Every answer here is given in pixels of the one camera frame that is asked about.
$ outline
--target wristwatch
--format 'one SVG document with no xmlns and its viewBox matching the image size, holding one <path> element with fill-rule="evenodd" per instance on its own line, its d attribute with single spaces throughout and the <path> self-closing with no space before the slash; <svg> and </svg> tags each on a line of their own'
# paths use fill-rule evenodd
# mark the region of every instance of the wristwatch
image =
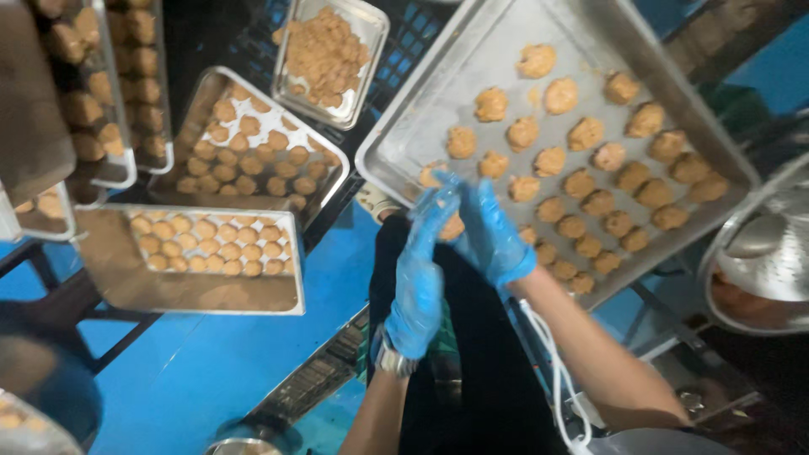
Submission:
<svg viewBox="0 0 809 455">
<path fill-rule="evenodd" d="M 407 359 L 393 347 L 384 324 L 379 324 L 371 343 L 371 358 L 374 366 L 384 372 L 394 372 L 396 377 L 405 378 L 413 374 L 418 367 L 418 360 Z"/>
</svg>

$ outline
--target person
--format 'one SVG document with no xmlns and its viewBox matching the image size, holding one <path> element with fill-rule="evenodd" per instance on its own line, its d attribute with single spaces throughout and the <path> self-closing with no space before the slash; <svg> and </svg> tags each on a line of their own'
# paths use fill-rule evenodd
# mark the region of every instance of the person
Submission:
<svg viewBox="0 0 809 455">
<path fill-rule="evenodd" d="M 536 264 L 492 182 L 435 171 L 405 218 L 387 210 L 376 237 L 368 386 L 340 455 L 567 453 L 503 300 L 525 299 L 547 322 L 565 364 L 614 431 L 687 427 L 668 383 L 607 334 Z M 458 211 L 464 233 L 438 234 Z M 446 301 L 457 339 L 461 404 L 436 393 L 427 348 Z"/>
</svg>

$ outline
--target white cable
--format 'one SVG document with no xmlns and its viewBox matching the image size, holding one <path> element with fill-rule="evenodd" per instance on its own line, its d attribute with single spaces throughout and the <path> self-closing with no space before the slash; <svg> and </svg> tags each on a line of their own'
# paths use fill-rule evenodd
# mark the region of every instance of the white cable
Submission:
<svg viewBox="0 0 809 455">
<path fill-rule="evenodd" d="M 548 327 L 548 323 L 545 322 L 545 320 L 542 319 L 539 314 L 536 314 L 536 312 L 531 308 L 531 305 L 527 302 L 527 300 L 521 299 L 519 301 L 519 307 L 523 310 L 523 313 L 528 316 L 528 321 L 531 323 L 531 327 L 533 327 L 534 331 L 536 331 L 537 336 L 540 337 L 540 341 L 551 355 L 551 366 L 553 367 L 553 416 L 556 418 L 562 440 L 565 442 L 565 445 L 571 453 L 588 453 L 589 451 L 586 450 L 586 447 L 588 444 L 590 444 L 590 440 L 593 437 L 593 429 L 590 425 L 590 419 L 587 418 L 587 413 L 585 413 L 584 408 L 578 403 L 576 392 L 573 389 L 573 381 L 570 379 L 570 373 L 567 371 L 565 363 L 562 362 L 561 357 L 559 356 L 556 343 L 553 341 L 551 329 Z M 573 399 L 573 403 L 581 413 L 582 421 L 584 423 L 583 439 L 580 439 L 581 436 L 579 436 L 575 440 L 571 440 L 570 436 L 567 434 L 565 421 L 561 416 L 561 378 L 565 379 L 565 387 L 567 388 L 567 392 L 570 394 Z"/>
</svg>

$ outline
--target metal baking tray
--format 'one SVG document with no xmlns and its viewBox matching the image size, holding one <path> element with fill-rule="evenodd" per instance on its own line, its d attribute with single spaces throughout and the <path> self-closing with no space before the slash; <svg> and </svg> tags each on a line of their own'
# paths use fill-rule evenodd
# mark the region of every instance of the metal baking tray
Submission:
<svg viewBox="0 0 809 455">
<path fill-rule="evenodd" d="M 197 217 L 263 216 L 277 219 L 289 232 L 294 275 L 225 276 L 207 273 L 162 273 L 150 270 L 129 227 L 128 213 L 166 211 Z M 86 235 L 78 251 L 101 295 L 117 308 L 156 312 L 302 315 L 303 273 L 298 226 L 290 212 L 248 208 L 139 206 L 106 204 L 77 210 Z"/>
<path fill-rule="evenodd" d="M 542 79 L 521 79 L 515 63 L 527 43 L 549 43 L 556 48 L 557 64 Z M 602 94 L 604 76 L 611 70 L 629 70 L 644 85 L 633 106 L 608 104 Z M 544 93 L 554 79 L 570 76 L 579 89 L 578 106 L 570 113 L 548 116 L 534 106 L 529 93 Z M 474 99 L 486 88 L 498 86 L 509 98 L 504 121 L 480 123 L 473 116 Z M 675 125 L 685 130 L 690 143 L 715 170 L 731 183 L 725 197 L 702 206 L 685 205 L 685 185 L 667 176 L 665 164 L 646 154 L 651 138 L 631 139 L 623 135 L 627 120 L 638 104 L 656 100 L 667 112 L 664 129 Z M 522 154 L 512 153 L 506 144 L 506 128 L 516 118 L 534 115 L 540 135 Z M 692 212 L 680 229 L 662 235 L 650 224 L 651 210 L 637 204 L 614 185 L 614 172 L 601 172 L 589 163 L 591 151 L 567 152 L 565 169 L 559 176 L 542 177 L 540 192 L 530 201 L 513 203 L 507 196 L 509 175 L 532 175 L 537 152 L 554 146 L 566 147 L 567 132 L 584 116 L 600 119 L 605 126 L 603 142 L 617 141 L 627 149 L 627 160 L 638 160 L 653 174 L 664 178 L 680 199 L 677 204 Z M 447 130 L 454 125 L 472 127 L 477 134 L 477 153 L 466 160 L 450 160 L 445 152 Z M 587 271 L 596 281 L 593 292 L 578 296 L 585 309 L 598 304 L 645 274 L 666 257 L 720 225 L 760 185 L 750 164 L 703 105 L 683 75 L 664 53 L 654 33 L 634 6 L 626 0 L 485 0 L 464 2 L 444 28 L 425 59 L 413 72 L 385 111 L 376 127 L 360 146 L 355 162 L 359 172 L 407 206 L 413 206 L 422 187 L 418 174 L 428 163 L 444 159 L 450 169 L 476 181 L 477 162 L 486 150 L 508 154 L 509 169 L 495 183 L 503 208 L 517 224 L 531 224 L 538 237 L 555 244 L 557 257 Z M 562 179 L 587 168 L 596 187 L 608 189 L 616 209 L 626 210 L 652 238 L 649 246 L 627 254 L 617 240 L 600 226 L 600 220 L 582 214 L 578 202 L 562 198 L 568 214 L 581 215 L 587 231 L 598 237 L 604 249 L 622 256 L 618 270 L 608 276 L 592 270 L 590 260 L 574 251 L 573 241 L 559 236 L 555 226 L 534 217 L 536 204 L 559 195 Z"/>
<path fill-rule="evenodd" d="M 333 8 L 351 25 L 351 32 L 359 37 L 360 42 L 368 46 L 371 61 L 360 69 L 358 90 L 348 90 L 344 93 L 343 104 L 337 108 L 321 108 L 307 101 L 305 95 L 290 93 L 291 83 L 301 83 L 304 87 L 306 83 L 300 82 L 303 81 L 303 78 L 296 78 L 293 81 L 292 76 L 287 74 L 284 63 L 289 32 L 285 30 L 284 39 L 278 48 L 278 59 L 273 72 L 272 94 L 275 100 L 303 115 L 339 130 L 350 130 L 357 125 L 362 103 L 371 88 L 376 66 L 382 57 L 382 48 L 385 46 L 385 40 L 388 38 L 391 28 L 391 21 L 388 15 L 379 8 L 362 0 L 292 0 L 286 17 L 287 20 L 303 22 L 315 17 L 324 6 Z"/>
<path fill-rule="evenodd" d="M 155 200 L 159 201 L 159 203 L 171 205 L 189 204 L 189 199 L 192 201 L 197 199 L 197 195 L 194 194 L 189 195 L 178 193 L 176 190 L 176 182 L 181 177 L 186 175 L 187 171 L 184 164 L 189 157 L 193 156 L 194 145 L 199 139 L 209 137 L 205 131 L 205 128 L 210 121 L 214 104 L 216 101 L 228 96 L 227 91 L 231 82 L 238 83 L 242 87 L 246 88 L 248 91 L 250 91 L 253 97 L 264 101 L 271 108 L 269 113 L 258 113 L 255 112 L 252 107 L 248 106 L 248 100 L 237 102 L 237 104 L 239 104 L 236 111 L 237 115 L 241 116 L 243 113 L 250 112 L 250 115 L 259 118 L 261 122 L 262 133 L 249 138 L 251 147 L 255 147 L 263 140 L 266 140 L 267 132 L 270 130 L 278 130 L 286 134 L 287 138 L 290 140 L 289 147 L 303 146 L 309 151 L 314 151 L 312 146 L 309 145 L 307 141 L 307 138 L 313 138 L 320 145 L 333 152 L 340 159 L 341 165 L 329 169 L 328 175 L 323 180 L 318 182 L 317 191 L 307 197 L 307 205 L 299 213 L 300 223 L 303 225 L 303 228 L 306 229 L 309 226 L 309 223 L 315 219 L 317 214 L 320 213 L 320 210 L 326 205 L 328 200 L 331 199 L 331 197 L 337 192 L 345 179 L 348 177 L 348 158 L 346 158 L 345 154 L 339 148 L 337 148 L 337 146 L 330 143 L 326 138 L 314 131 L 305 122 L 288 112 L 279 103 L 266 96 L 245 79 L 238 76 L 233 70 L 230 70 L 224 66 L 214 66 L 209 68 L 200 77 L 200 81 L 197 84 L 197 90 L 195 91 L 196 94 L 188 107 L 185 120 L 183 121 L 183 126 L 180 129 L 180 133 L 177 134 L 177 137 L 175 138 L 175 153 L 176 162 L 178 165 L 165 175 L 152 177 L 149 184 L 150 194 L 155 198 Z M 298 129 L 288 130 L 282 124 L 282 118 L 292 125 L 297 126 Z M 228 126 L 231 130 L 230 136 L 232 137 L 239 128 L 239 120 L 237 119 L 236 121 L 233 121 L 232 124 Z M 252 150 L 248 150 L 246 154 L 252 154 Z M 313 153 L 312 155 L 313 156 L 311 159 L 315 158 L 319 154 Z M 255 176 L 257 187 L 255 194 L 250 196 L 228 196 L 227 198 L 233 201 L 241 201 L 251 198 L 266 199 L 266 182 L 272 175 L 269 168 L 271 167 L 266 166 L 265 170 L 261 174 Z M 198 204 L 199 202 L 190 202 L 190 205 L 192 206 L 197 206 Z"/>
</svg>

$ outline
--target blue glove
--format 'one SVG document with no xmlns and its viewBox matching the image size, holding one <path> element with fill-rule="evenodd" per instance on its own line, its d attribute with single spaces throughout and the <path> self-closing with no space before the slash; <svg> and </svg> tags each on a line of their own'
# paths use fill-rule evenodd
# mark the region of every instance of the blue glove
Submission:
<svg viewBox="0 0 809 455">
<path fill-rule="evenodd" d="M 466 230 L 454 244 L 455 250 L 475 266 L 499 291 L 536 267 L 534 249 L 519 238 L 517 228 L 500 208 L 492 181 L 475 186 L 453 172 L 433 174 L 460 191 L 460 218 Z"/>
<path fill-rule="evenodd" d="M 418 199 L 404 251 L 396 262 L 396 298 L 385 330 L 393 347 L 408 359 L 420 359 L 441 326 L 444 277 L 433 263 L 438 234 L 460 205 L 454 185 L 431 188 Z"/>
</svg>

